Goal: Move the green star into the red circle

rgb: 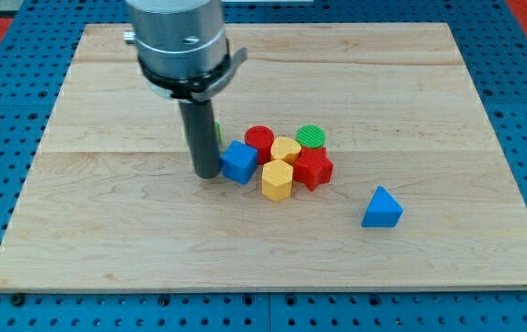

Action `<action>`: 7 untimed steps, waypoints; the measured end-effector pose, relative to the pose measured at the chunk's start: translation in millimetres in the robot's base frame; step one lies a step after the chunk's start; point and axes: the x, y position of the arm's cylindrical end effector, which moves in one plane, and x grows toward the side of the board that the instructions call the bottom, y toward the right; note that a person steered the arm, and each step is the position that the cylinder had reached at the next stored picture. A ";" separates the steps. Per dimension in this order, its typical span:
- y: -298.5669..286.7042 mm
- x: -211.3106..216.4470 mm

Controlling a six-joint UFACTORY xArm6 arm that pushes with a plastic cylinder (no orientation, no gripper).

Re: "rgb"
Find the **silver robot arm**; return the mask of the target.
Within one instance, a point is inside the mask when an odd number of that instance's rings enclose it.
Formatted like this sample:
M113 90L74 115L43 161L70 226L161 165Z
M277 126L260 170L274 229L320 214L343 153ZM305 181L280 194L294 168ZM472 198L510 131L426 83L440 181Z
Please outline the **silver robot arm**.
M126 0L138 62L171 99L203 103L231 82L247 49L231 53L220 0Z

